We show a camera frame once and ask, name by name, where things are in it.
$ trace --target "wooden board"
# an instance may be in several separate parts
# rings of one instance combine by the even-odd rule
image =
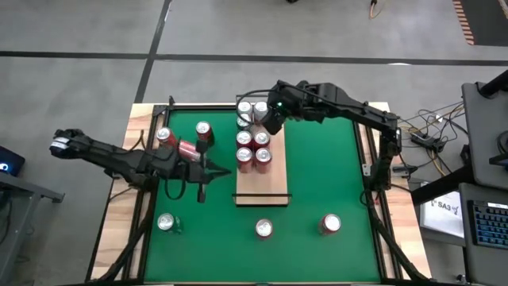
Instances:
[[[252,136],[265,131],[262,126],[251,128]],[[271,167],[268,173],[260,174],[256,168],[249,173],[237,170],[237,194],[280,194],[287,195],[286,142],[284,128],[270,138]],[[288,197],[239,196],[237,205],[287,205]]]
[[[217,103],[195,103],[193,105],[216,105]],[[373,107],[381,110],[388,110],[386,102],[371,102]],[[150,120],[152,117],[152,108],[155,104],[138,103],[134,104],[131,110],[127,133],[124,140],[124,148],[130,148],[139,137],[139,130],[144,129],[148,133]],[[360,127],[362,142],[364,143],[364,155],[366,159],[371,158],[368,151],[367,135],[364,128]],[[393,164],[400,164],[400,158],[394,159]],[[407,181],[402,178],[393,178],[392,183],[402,187],[408,187]],[[125,189],[125,182],[114,182],[112,194]],[[130,222],[135,203],[135,191],[125,194],[125,197],[119,197],[110,203],[106,210],[105,222],[102,227],[98,252],[94,260],[94,268],[91,279],[99,278],[111,266],[114,260],[125,247],[129,236]],[[390,209],[391,221],[394,228],[395,240],[407,255],[409,260],[422,274],[430,276],[429,263],[425,255],[425,248],[421,241],[420,227],[414,213],[413,201],[410,193],[393,187],[387,192],[388,207]],[[139,245],[135,251],[133,259],[134,267],[139,263]],[[393,277],[391,267],[390,250],[386,244],[383,244],[383,255],[387,265],[388,277]]]

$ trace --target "concrete floor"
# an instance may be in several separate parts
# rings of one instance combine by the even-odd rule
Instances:
[[[174,0],[158,53],[337,56],[442,60],[508,60],[508,48],[466,44],[452,0],[390,0],[374,21],[368,0]],[[148,53],[163,0],[4,0],[0,50]],[[43,202],[36,232],[16,280],[37,285],[82,282],[111,180],[100,168],[50,156],[58,128],[81,128],[121,144],[144,60],[0,58],[0,144],[27,158],[23,178],[65,192]],[[382,64],[277,64],[156,61],[144,102],[232,102],[234,95],[292,83],[332,82],[353,98],[387,101],[403,118],[420,108],[460,101],[460,85],[487,81],[505,68]],[[464,118],[457,121],[465,126]],[[447,144],[443,158],[461,166],[467,138]],[[408,164],[428,160],[405,149]],[[431,165],[414,177],[435,180]],[[464,272],[456,246],[425,242],[433,277]]]

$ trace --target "green mat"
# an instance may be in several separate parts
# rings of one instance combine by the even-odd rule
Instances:
[[[233,170],[206,189],[206,202],[197,203],[197,186],[187,185],[181,200],[164,194],[156,200],[148,250],[147,282],[379,282],[352,123],[346,119],[288,122],[286,159],[288,207],[236,207],[236,115],[233,111],[176,111],[171,128],[188,141],[197,139],[201,120],[214,129],[209,157]],[[180,183],[171,182],[170,193]],[[183,223],[181,234],[158,229],[159,215],[170,212]],[[338,234],[321,236],[320,218],[341,217]],[[260,241],[255,224],[273,222],[274,233]]]

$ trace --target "wooden table frame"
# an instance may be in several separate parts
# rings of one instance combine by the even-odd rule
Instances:
[[[385,102],[371,103],[371,105],[380,110],[388,110],[388,105]],[[134,104],[129,116],[129,124],[122,147],[124,149],[132,148],[138,140],[141,130],[144,130],[147,148],[157,148],[157,142],[154,141],[155,131],[165,122],[170,122],[171,118],[169,114],[173,110],[234,110],[234,107],[234,103],[187,103],[171,104],[170,106],[168,104]],[[366,129],[364,126],[359,126],[356,123],[353,123],[353,128],[355,130],[359,158],[362,163],[371,164],[372,155],[376,157],[371,152],[371,149],[379,147],[379,143],[375,140],[379,138],[379,135],[376,134],[376,131],[371,132],[370,129]],[[400,158],[394,159],[394,164],[400,164],[400,162]],[[400,177],[392,178],[392,183],[408,187],[407,181]],[[110,197],[126,188],[127,184],[124,180],[115,180],[110,190]],[[146,218],[148,230],[133,248],[132,253],[127,256],[124,268],[116,276],[112,277],[115,280],[136,281],[135,284],[143,283],[155,201],[156,195],[151,195],[149,192],[143,193],[132,190],[106,204],[86,281],[98,279],[106,273],[122,253],[129,238],[135,235],[140,221]],[[414,213],[410,193],[394,187],[387,192],[379,194],[379,204],[376,204],[375,208],[387,229],[394,235],[395,240],[405,255],[419,272],[430,277],[429,265],[426,260],[425,249],[421,241],[419,225]],[[393,261],[394,256],[390,253],[386,242],[374,230],[372,235],[375,243],[379,275],[384,278],[407,279],[407,274],[403,270],[400,270],[397,262]]]

